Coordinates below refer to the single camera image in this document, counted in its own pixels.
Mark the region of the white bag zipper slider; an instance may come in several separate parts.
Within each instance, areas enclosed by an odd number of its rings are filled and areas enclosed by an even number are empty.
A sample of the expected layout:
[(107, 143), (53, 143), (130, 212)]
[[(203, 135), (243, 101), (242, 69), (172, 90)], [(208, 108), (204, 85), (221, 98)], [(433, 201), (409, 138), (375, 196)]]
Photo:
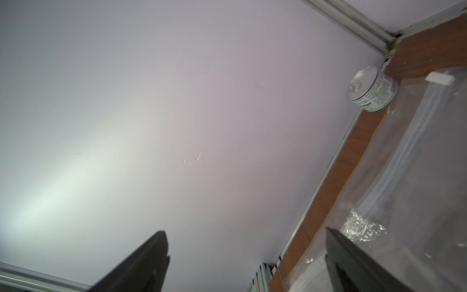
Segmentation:
[(429, 83), (434, 83), (436, 85), (442, 86), (450, 86), (453, 84), (456, 78), (453, 75), (447, 73), (438, 73), (438, 72), (431, 72), (429, 73), (425, 80)]

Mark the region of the small metal can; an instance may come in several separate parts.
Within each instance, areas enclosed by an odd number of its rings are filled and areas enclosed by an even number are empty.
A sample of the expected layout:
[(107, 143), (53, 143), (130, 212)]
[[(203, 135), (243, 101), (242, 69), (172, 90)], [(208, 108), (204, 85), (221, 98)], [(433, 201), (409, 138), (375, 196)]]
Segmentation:
[(374, 113), (394, 99), (399, 83), (375, 66), (361, 69), (347, 87), (347, 98), (362, 109)]

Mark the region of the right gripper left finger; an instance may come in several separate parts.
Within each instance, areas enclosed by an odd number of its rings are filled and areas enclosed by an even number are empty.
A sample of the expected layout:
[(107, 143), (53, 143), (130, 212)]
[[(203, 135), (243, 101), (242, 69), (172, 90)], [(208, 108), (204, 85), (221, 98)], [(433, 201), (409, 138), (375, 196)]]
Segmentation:
[(166, 233), (158, 231), (88, 291), (160, 292), (170, 264), (168, 251)]

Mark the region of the clear plastic vacuum bag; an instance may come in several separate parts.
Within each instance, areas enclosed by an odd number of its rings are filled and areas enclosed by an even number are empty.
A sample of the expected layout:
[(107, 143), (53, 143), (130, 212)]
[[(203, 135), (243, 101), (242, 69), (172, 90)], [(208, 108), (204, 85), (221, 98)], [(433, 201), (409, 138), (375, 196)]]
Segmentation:
[(415, 292), (467, 289), (467, 69), (435, 72), (456, 79), (401, 82), (286, 291), (332, 291), (327, 227)]

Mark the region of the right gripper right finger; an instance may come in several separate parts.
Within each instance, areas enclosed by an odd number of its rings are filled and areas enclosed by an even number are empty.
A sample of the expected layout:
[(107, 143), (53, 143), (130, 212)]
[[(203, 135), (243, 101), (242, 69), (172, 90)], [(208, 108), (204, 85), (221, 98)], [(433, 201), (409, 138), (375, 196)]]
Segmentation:
[(339, 230), (326, 229), (325, 263), (335, 292), (409, 292)]

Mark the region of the aluminium mounting rail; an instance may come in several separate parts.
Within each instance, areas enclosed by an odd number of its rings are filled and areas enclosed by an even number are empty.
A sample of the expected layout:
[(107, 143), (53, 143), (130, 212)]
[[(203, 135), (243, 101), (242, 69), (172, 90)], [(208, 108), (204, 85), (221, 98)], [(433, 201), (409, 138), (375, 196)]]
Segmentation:
[(275, 264), (261, 263), (247, 292), (270, 292), (269, 283), (276, 270)]

